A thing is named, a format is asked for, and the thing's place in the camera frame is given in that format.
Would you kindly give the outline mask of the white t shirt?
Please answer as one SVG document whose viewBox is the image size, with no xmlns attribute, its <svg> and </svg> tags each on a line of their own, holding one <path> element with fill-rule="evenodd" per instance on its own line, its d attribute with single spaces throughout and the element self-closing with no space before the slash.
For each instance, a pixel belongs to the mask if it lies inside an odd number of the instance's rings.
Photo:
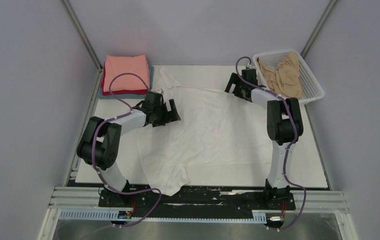
<svg viewBox="0 0 380 240">
<path fill-rule="evenodd" d="M 156 89 L 173 99 L 180 116 L 136 131 L 148 184 L 165 195 L 184 185 L 263 186 L 271 168 L 266 110 L 221 90 L 180 83 L 161 68 Z"/>
</svg>

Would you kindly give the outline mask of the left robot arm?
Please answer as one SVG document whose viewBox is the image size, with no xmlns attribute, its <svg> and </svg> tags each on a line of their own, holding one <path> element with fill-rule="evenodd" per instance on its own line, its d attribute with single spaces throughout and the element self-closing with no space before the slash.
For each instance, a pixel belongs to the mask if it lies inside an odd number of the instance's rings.
<svg viewBox="0 0 380 240">
<path fill-rule="evenodd" d="M 148 125 L 162 127 L 181 120 L 174 99 L 165 101 L 160 92 L 149 90 L 145 99 L 131 106 L 121 99 L 128 111 L 110 118 L 92 116 L 78 143 L 76 154 L 90 165 L 104 185 L 104 189 L 112 194 L 112 201 L 119 207 L 130 203 L 131 195 L 156 192 L 157 188 L 129 192 L 125 190 L 128 181 L 116 165 L 119 156 L 120 139 L 126 133 Z"/>
</svg>

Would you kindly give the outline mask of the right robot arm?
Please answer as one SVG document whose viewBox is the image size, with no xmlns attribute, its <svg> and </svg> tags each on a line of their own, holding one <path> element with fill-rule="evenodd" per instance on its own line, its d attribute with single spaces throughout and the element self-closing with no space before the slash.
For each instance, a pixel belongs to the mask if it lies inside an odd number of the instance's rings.
<svg viewBox="0 0 380 240">
<path fill-rule="evenodd" d="M 262 193 L 265 206 L 275 209 L 290 199 L 287 165 L 295 143 L 304 132 L 300 105 L 297 98 L 284 98 L 255 85 L 256 70 L 246 68 L 232 73 L 225 92 L 258 104 L 267 111 L 267 134 L 273 143 L 272 164 Z"/>
</svg>

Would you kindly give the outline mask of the folded red t shirt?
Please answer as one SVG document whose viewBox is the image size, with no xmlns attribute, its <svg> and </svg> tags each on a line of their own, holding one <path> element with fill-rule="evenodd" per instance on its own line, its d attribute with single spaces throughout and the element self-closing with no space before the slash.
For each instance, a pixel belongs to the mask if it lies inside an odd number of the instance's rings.
<svg viewBox="0 0 380 240">
<path fill-rule="evenodd" d="M 99 87 L 99 93 L 103 98 L 111 97 L 112 95 L 108 91 L 104 91 L 105 78 L 107 77 L 106 73 L 106 63 L 103 66 L 103 78 Z M 138 90 L 113 90 L 114 95 L 144 95 L 147 93 L 147 89 L 138 89 Z"/>
</svg>

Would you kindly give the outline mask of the beige crumpled t shirt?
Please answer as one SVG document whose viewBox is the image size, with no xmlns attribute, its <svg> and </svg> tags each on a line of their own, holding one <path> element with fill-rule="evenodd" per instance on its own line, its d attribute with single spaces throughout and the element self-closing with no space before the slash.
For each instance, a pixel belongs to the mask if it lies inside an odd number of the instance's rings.
<svg viewBox="0 0 380 240">
<path fill-rule="evenodd" d="M 287 98 L 302 98 L 299 57 L 295 52 L 288 53 L 275 68 L 263 64 L 259 57 L 256 61 L 271 91 Z"/>
</svg>

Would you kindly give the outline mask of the folded peach t shirt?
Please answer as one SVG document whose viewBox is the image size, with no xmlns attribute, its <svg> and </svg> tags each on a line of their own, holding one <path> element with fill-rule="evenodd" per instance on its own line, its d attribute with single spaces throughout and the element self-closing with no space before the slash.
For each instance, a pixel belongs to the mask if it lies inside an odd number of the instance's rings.
<svg viewBox="0 0 380 240">
<path fill-rule="evenodd" d="M 108 55 L 106 63 L 105 92 L 141 90 L 150 87 L 150 71 L 146 55 Z"/>
</svg>

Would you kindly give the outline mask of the folded blue t shirt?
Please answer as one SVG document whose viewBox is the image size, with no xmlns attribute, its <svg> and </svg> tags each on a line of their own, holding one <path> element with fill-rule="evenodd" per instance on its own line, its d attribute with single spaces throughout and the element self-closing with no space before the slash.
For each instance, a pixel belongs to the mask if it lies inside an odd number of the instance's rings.
<svg viewBox="0 0 380 240">
<path fill-rule="evenodd" d="M 118 97 L 119 99 L 122 99 L 122 100 L 143 100 L 143 99 L 145 99 L 145 96 L 146 96 L 146 94 L 144 94 L 144 95 L 126 94 L 126 95 L 112 95 L 111 97 L 102 97 L 101 94 L 99 93 L 99 88 L 98 88 L 98 92 L 97 92 L 97 97 L 99 99 L 103 99 L 103 100 L 112 100 L 112 99 L 115 99 L 115 97 Z"/>
</svg>

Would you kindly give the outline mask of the white plastic basket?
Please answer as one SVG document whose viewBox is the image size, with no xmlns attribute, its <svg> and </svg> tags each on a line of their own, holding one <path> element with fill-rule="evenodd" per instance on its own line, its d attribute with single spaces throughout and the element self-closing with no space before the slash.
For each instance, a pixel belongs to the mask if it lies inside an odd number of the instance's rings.
<svg viewBox="0 0 380 240">
<path fill-rule="evenodd" d="M 301 55 L 293 49 L 255 54 L 258 83 L 283 97 L 308 104 L 325 96 L 323 88 Z"/>
</svg>

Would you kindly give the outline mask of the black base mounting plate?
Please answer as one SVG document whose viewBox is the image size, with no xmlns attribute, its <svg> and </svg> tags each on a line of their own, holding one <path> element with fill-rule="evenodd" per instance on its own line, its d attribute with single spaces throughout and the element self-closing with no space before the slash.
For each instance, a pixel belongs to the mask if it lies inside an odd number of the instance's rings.
<svg viewBox="0 0 380 240">
<path fill-rule="evenodd" d="M 150 189 L 147 184 L 127 183 L 125 192 Z M 247 218 L 253 210 L 295 210 L 293 196 L 272 205 L 262 201 L 263 187 L 185 185 L 172 196 L 154 191 L 131 196 L 114 196 L 104 188 L 99 194 L 99 207 L 130 208 L 133 217 L 176 218 Z"/>
</svg>

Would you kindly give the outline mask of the right aluminium frame post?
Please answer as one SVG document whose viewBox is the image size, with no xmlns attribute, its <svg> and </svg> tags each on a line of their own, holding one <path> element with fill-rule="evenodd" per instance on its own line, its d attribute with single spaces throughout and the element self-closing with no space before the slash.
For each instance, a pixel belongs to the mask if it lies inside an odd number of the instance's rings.
<svg viewBox="0 0 380 240">
<path fill-rule="evenodd" d="M 312 46 L 314 45 L 317 37 L 320 35 L 323 27 L 325 26 L 325 24 L 327 23 L 328 19 L 331 17 L 335 7 L 338 5 L 340 1 L 339 0 L 329 0 L 323 13 L 321 14 L 319 20 L 317 21 L 312 33 L 310 34 L 302 52 L 301 52 L 301 56 L 303 58 L 305 58 L 310 49 L 312 48 Z"/>
</svg>

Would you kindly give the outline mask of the aluminium frame post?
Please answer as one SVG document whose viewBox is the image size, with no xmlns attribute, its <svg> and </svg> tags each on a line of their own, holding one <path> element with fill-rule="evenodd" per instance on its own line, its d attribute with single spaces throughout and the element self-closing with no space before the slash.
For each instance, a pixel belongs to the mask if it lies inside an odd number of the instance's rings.
<svg viewBox="0 0 380 240">
<path fill-rule="evenodd" d="M 97 70 L 100 72 L 102 70 L 102 65 L 100 63 L 99 58 L 97 57 L 94 48 L 92 47 L 90 40 L 81 24 L 79 21 L 79 18 L 77 14 L 75 13 L 73 6 L 69 0 L 60 0 L 62 3 L 72 25 L 74 26 L 81 42 L 83 43 L 87 53 L 89 54 L 94 66 L 97 68 Z"/>
<path fill-rule="evenodd" d="M 302 52 L 301 52 L 301 56 L 303 58 L 305 58 L 310 49 L 312 48 L 312 46 L 314 45 L 317 37 L 320 35 L 323 27 L 325 26 L 325 24 L 327 23 L 328 19 L 331 17 L 335 7 L 338 5 L 340 1 L 339 0 L 329 0 L 323 13 L 321 14 L 319 20 L 317 21 L 312 33 L 310 34 Z"/>
</svg>

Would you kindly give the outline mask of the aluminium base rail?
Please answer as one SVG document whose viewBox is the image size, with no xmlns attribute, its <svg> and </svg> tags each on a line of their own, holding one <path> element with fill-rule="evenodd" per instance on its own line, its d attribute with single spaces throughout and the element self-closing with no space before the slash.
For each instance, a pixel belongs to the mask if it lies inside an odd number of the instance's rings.
<svg viewBox="0 0 380 240">
<path fill-rule="evenodd" d="M 51 195 L 49 209 L 96 209 L 98 208 L 99 187 L 57 186 Z M 341 191 L 309 190 L 304 207 L 305 213 L 348 214 L 349 206 Z"/>
</svg>

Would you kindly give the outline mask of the left aluminium frame post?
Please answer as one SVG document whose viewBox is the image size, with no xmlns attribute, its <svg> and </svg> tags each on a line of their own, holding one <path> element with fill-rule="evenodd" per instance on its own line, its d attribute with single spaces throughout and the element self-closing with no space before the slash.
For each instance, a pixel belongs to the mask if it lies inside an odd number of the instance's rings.
<svg viewBox="0 0 380 240">
<path fill-rule="evenodd" d="M 87 53 L 89 54 L 94 66 L 97 68 L 97 70 L 100 72 L 102 70 L 102 65 L 100 63 L 99 58 L 97 57 L 94 48 L 92 47 L 90 40 L 81 24 L 79 21 L 79 18 L 77 14 L 75 13 L 73 6 L 69 0 L 60 0 L 62 3 L 72 25 L 74 26 L 81 42 L 83 43 Z"/>
</svg>

